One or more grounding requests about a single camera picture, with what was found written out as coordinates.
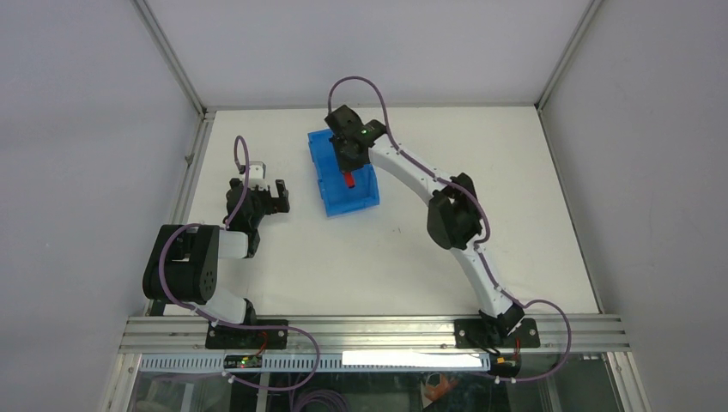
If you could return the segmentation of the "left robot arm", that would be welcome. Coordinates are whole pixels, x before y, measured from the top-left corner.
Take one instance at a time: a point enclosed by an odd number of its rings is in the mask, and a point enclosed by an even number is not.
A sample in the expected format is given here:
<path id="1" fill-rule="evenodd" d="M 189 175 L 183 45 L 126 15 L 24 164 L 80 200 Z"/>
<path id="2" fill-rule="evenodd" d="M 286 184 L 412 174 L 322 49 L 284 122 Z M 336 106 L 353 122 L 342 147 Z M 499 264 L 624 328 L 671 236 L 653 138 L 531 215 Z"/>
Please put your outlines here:
<path id="1" fill-rule="evenodd" d="M 143 273 L 143 293 L 189 309 L 214 326 L 225 325 L 225 337 L 236 348 L 249 348 L 258 339 L 257 314 L 247 298 L 219 285 L 218 263 L 254 258 L 263 218 L 288 213 L 289 193 L 282 179 L 275 181 L 275 192 L 263 179 L 246 184 L 232 178 L 229 185 L 222 226 L 160 227 Z"/>

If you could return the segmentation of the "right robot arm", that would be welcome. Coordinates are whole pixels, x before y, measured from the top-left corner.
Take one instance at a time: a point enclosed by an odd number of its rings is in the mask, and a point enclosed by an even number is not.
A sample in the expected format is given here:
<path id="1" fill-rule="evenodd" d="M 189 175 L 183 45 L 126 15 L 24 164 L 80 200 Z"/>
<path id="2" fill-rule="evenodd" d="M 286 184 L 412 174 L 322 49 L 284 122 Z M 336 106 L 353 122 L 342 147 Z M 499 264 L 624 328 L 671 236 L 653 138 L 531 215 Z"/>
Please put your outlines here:
<path id="1" fill-rule="evenodd" d="M 346 105 L 329 111 L 325 122 L 332 132 L 330 141 L 341 173 L 373 165 L 406 185 L 427 205 L 428 235 L 464 271 L 479 304 L 483 338 L 497 348 L 514 341 L 524 310 L 488 266 L 482 246 L 487 223 L 470 176 L 448 176 L 401 145 L 386 142 L 386 124 L 376 119 L 365 123 Z"/>

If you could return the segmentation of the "red handled screwdriver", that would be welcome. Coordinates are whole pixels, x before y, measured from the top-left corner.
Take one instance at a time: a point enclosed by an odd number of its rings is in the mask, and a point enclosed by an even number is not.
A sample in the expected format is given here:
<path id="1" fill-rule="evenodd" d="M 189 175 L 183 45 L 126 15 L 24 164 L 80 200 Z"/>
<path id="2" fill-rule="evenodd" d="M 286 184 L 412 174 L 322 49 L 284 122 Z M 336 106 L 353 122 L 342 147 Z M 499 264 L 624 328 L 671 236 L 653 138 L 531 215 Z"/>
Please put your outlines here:
<path id="1" fill-rule="evenodd" d="M 344 173 L 343 178 L 348 188 L 351 189 L 355 187 L 355 178 L 353 177 L 352 173 Z"/>

